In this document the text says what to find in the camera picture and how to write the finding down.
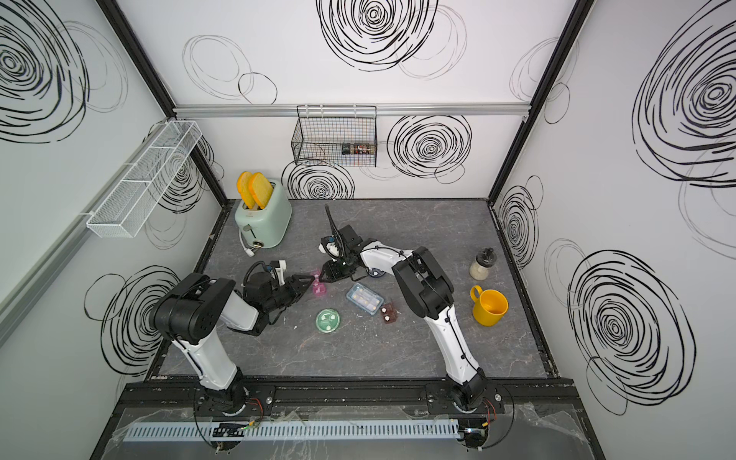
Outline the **mint green toaster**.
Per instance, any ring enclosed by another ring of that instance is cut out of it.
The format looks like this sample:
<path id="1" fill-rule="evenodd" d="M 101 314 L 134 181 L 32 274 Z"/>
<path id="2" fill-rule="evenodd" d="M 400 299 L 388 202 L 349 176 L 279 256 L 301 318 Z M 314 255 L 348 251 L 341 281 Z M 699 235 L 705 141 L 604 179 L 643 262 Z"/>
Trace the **mint green toaster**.
<path id="1" fill-rule="evenodd" d="M 278 181 L 269 181 L 274 190 L 265 209 L 249 210 L 243 201 L 235 204 L 235 222 L 247 252 L 276 247 L 283 241 L 292 217 L 287 192 Z"/>

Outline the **blue rectangular pillbox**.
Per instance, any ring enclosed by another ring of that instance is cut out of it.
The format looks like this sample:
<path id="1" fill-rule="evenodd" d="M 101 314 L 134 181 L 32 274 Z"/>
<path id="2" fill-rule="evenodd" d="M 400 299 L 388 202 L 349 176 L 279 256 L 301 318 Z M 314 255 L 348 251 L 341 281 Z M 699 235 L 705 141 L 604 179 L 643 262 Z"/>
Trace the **blue rectangular pillbox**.
<path id="1" fill-rule="evenodd" d="M 381 295 L 361 283 L 354 283 L 346 293 L 346 298 L 349 302 L 371 315 L 376 314 L 384 304 Z"/>

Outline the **green round pillbox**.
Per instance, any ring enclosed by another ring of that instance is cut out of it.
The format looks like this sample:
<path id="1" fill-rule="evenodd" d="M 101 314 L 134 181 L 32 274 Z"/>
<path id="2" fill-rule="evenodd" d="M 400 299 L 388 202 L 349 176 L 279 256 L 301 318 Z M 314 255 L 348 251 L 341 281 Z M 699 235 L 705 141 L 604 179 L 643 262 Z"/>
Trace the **green round pillbox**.
<path id="1" fill-rule="evenodd" d="M 340 325 L 340 315 L 334 309 L 321 310 L 315 319 L 315 327 L 320 333 L 330 334 L 335 332 Z"/>

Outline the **right toast slice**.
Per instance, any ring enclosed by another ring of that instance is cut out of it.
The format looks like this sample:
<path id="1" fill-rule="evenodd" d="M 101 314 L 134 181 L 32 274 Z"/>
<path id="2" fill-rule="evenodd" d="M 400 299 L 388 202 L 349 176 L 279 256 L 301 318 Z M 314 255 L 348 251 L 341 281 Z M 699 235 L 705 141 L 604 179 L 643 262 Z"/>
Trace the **right toast slice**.
<path id="1" fill-rule="evenodd" d="M 247 182 L 248 191 L 260 209 L 266 209 L 273 194 L 273 185 L 261 173 L 253 174 Z"/>

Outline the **yellow mug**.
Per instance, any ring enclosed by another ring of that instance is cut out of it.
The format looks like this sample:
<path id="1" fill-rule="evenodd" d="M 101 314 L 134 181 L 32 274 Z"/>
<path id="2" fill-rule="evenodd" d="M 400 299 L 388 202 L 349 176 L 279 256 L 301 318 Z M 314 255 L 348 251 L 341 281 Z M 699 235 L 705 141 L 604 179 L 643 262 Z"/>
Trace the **yellow mug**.
<path id="1" fill-rule="evenodd" d="M 493 327 L 509 310 L 508 299 L 495 289 L 474 286 L 470 291 L 473 300 L 473 317 L 484 327 Z"/>

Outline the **pink pillbox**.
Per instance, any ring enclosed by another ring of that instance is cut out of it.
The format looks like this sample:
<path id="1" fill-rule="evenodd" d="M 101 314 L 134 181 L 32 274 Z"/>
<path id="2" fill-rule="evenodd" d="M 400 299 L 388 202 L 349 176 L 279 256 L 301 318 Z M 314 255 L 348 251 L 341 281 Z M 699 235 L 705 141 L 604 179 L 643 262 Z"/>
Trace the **pink pillbox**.
<path id="1" fill-rule="evenodd" d="M 312 293 L 315 297 L 322 297 L 326 294 L 327 288 L 324 283 L 320 281 L 320 272 L 318 270 L 312 272 Z"/>

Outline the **dark red pillbox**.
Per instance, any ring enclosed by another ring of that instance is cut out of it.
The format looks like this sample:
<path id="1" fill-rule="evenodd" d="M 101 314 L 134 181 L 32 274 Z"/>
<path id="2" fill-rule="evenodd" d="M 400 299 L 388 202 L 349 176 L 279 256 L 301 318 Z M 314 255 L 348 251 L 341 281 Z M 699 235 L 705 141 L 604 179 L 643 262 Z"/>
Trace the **dark red pillbox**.
<path id="1" fill-rule="evenodd" d="M 385 324 L 391 324 L 397 321 L 398 312 L 393 302 L 384 303 L 379 311 L 381 312 L 381 318 Z"/>

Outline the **left toast slice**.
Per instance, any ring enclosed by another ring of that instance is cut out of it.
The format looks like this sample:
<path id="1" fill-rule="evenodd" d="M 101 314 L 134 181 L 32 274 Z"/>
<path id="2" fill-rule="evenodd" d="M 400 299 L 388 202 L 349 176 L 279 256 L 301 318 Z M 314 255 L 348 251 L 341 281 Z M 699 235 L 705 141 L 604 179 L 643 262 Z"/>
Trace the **left toast slice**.
<path id="1" fill-rule="evenodd" d="M 241 197 L 241 200 L 245 204 L 246 208 L 249 210 L 257 208 L 257 203 L 253 195 L 251 195 L 248 186 L 251 176 L 252 174 L 249 171 L 242 172 L 236 182 L 237 191 Z"/>

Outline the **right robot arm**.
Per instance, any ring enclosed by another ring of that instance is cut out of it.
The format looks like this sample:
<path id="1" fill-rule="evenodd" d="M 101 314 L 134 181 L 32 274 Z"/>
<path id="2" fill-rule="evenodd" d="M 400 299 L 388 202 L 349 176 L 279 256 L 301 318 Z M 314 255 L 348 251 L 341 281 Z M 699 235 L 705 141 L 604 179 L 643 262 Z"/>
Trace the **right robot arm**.
<path id="1" fill-rule="evenodd" d="M 404 301 L 425 320 L 440 349 L 454 405 L 464 413 L 481 405 L 487 378 L 458 323 L 454 286 L 429 249 L 404 250 L 364 240 L 347 225 L 322 238 L 319 250 L 330 258 L 321 268 L 322 283 L 349 278 L 360 268 L 369 275 L 392 274 Z"/>

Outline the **glass bottle black cap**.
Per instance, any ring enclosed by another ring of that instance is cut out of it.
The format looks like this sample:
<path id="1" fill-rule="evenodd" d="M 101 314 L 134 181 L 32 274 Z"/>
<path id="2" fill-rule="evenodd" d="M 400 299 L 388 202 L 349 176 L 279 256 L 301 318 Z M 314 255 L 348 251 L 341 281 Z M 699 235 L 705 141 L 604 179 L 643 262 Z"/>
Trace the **glass bottle black cap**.
<path id="1" fill-rule="evenodd" d="M 496 251 L 487 247 L 475 255 L 471 263 L 469 274 L 476 281 L 484 281 L 490 276 L 491 268 L 496 264 Z"/>

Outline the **aluminium wall rail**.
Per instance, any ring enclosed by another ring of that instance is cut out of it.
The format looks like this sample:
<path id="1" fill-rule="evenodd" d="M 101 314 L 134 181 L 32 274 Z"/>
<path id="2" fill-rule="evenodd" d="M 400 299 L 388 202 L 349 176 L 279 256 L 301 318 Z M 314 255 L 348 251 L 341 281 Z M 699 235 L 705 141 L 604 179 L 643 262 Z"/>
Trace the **aluminium wall rail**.
<path id="1" fill-rule="evenodd" d="M 273 105 L 178 105 L 174 113 L 180 118 L 265 118 L 297 116 L 418 116 L 418 115 L 464 115 L 464 116 L 526 116 L 529 103 L 274 103 Z"/>

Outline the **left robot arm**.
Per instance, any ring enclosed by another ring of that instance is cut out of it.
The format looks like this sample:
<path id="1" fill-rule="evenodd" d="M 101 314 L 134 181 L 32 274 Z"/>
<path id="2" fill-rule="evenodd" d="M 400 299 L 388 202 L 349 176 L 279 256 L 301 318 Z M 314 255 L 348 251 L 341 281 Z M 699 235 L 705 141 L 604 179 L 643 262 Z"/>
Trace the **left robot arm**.
<path id="1" fill-rule="evenodd" d="M 277 268 L 265 266 L 247 272 L 237 291 L 232 279 L 193 272 L 155 304 L 149 323 L 184 354 L 218 410 L 238 414 L 246 406 L 248 390 L 242 370 L 224 350 L 218 325 L 258 337 L 301 300 L 312 283 L 310 274 L 285 277 Z"/>

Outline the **spice jars in basket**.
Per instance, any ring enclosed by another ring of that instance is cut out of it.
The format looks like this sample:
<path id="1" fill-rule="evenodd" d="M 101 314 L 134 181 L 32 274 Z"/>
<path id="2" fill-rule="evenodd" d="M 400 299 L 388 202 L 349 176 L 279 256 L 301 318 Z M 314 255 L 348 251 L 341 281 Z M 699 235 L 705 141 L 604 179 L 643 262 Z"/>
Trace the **spice jars in basket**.
<path id="1" fill-rule="evenodd" d="M 373 155 L 375 153 L 376 146 L 373 144 L 345 143 L 341 145 L 342 155 Z"/>

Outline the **toast slice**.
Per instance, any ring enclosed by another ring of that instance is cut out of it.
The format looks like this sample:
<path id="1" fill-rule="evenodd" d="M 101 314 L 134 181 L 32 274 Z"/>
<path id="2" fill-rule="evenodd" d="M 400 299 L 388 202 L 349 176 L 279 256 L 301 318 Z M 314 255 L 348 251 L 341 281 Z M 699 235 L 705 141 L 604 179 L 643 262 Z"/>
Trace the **toast slice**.
<path id="1" fill-rule="evenodd" d="M 241 200 L 245 204 L 246 208 L 249 210 L 257 208 L 257 203 L 253 195 L 251 195 L 248 186 L 251 176 L 252 174 L 249 171 L 242 172 L 236 182 L 237 191 L 241 197 Z"/>
<path id="2" fill-rule="evenodd" d="M 248 191 L 260 209 L 266 209 L 273 194 L 273 185 L 261 173 L 253 174 L 247 182 Z"/>

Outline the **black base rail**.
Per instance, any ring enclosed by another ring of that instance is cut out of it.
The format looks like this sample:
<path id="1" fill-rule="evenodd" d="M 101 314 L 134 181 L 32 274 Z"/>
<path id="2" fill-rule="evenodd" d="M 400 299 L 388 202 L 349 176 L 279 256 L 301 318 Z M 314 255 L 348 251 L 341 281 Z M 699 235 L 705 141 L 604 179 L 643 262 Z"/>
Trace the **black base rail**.
<path id="1" fill-rule="evenodd" d="M 574 403 L 570 379 L 487 379 L 482 390 L 464 398 L 448 378 L 328 379 L 242 378 L 230 390 L 206 390 L 194 379 L 164 377 L 128 384 L 119 397 L 124 407 L 189 407 L 220 415 L 243 408 L 247 415 L 270 415 L 288 407 L 405 406 L 440 414 L 500 415 L 525 403 Z"/>

